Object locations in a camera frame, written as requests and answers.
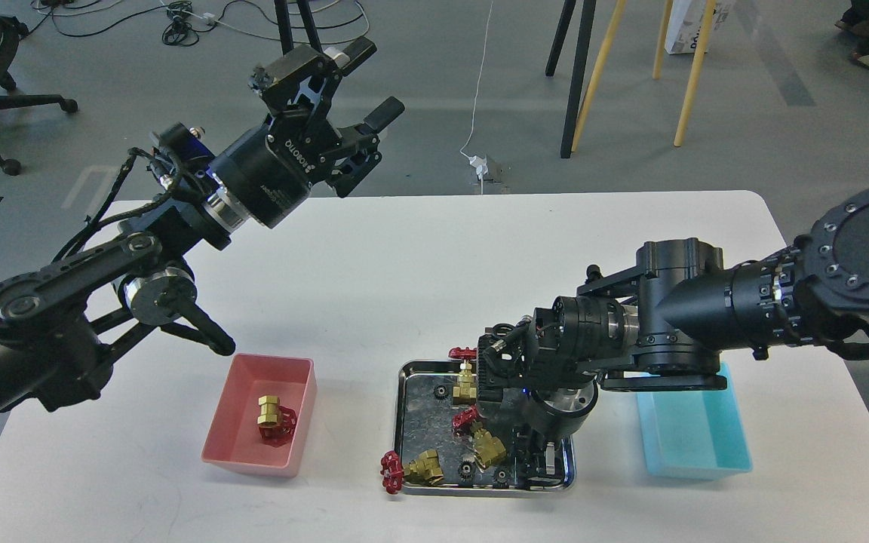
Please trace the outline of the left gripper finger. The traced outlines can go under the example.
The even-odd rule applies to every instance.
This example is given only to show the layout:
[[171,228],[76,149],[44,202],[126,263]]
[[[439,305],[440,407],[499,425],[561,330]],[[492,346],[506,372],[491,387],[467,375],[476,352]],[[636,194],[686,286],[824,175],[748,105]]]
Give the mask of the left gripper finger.
[[267,66],[256,66],[251,89],[268,106],[268,117],[252,133],[272,131],[276,124],[286,124],[287,115],[299,113],[300,127],[289,133],[320,133],[329,130],[327,113],[342,77],[351,75],[377,51],[369,38],[356,38],[347,48],[332,57],[308,45],[292,51]]
[[358,183],[380,162],[377,151],[380,133],[406,110],[397,97],[387,97],[362,123],[341,128],[338,146],[327,151],[327,163],[331,166],[327,184],[336,195],[345,198]]

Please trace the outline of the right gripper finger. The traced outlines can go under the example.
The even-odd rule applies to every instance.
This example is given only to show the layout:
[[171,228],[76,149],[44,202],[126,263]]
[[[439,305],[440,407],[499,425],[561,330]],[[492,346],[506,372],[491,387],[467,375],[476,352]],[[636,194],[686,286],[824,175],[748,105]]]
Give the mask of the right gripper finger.
[[539,434],[530,426],[514,426],[511,430],[511,452],[514,453],[511,470],[516,477],[516,487],[531,487],[536,482],[535,479],[525,480],[522,464],[532,457],[540,458],[538,437]]
[[542,483],[573,483],[573,439],[565,437],[546,444]]

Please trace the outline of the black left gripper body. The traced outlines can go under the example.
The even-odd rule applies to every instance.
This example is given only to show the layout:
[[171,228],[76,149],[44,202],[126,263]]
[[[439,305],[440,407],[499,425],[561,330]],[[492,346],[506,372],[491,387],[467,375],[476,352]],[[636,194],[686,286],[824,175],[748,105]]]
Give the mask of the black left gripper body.
[[215,199],[238,216],[272,229],[329,178],[337,130],[314,114],[310,103],[269,107],[261,124],[248,128],[208,165]]

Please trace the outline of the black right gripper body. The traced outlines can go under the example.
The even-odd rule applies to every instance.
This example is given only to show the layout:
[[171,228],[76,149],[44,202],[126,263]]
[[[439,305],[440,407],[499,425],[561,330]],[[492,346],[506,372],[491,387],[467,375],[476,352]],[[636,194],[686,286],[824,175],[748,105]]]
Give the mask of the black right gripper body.
[[599,388],[593,382],[555,391],[479,384],[477,408],[487,430],[510,447],[518,430],[534,431],[546,443],[572,436],[593,412],[598,398]]

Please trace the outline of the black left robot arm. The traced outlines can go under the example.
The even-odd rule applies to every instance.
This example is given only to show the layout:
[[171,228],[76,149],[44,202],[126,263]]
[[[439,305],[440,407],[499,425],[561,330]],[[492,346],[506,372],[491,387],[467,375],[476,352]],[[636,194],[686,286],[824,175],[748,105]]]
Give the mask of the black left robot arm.
[[257,66],[250,88],[268,115],[219,154],[183,124],[154,135],[151,152],[130,150],[121,175],[143,157],[162,195],[99,212],[50,265],[0,282],[0,413],[29,398],[49,412],[96,400],[115,362],[155,330],[234,353],[197,306],[184,254],[200,241],[223,250],[249,219],[275,227],[315,183],[344,198],[376,167],[379,135],[404,104],[387,97],[348,127],[327,117],[342,79],[375,52],[365,37],[341,51],[300,44]]

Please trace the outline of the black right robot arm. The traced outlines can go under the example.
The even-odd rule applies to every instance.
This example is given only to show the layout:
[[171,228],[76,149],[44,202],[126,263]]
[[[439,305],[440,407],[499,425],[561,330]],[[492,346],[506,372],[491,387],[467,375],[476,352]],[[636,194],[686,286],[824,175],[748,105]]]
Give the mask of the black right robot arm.
[[724,391],[724,351],[765,360],[776,345],[869,360],[869,189],[762,260],[727,268],[719,247],[676,238],[648,241],[616,274],[590,265],[575,296],[480,337],[477,399],[522,394],[514,474],[527,486],[600,391]]

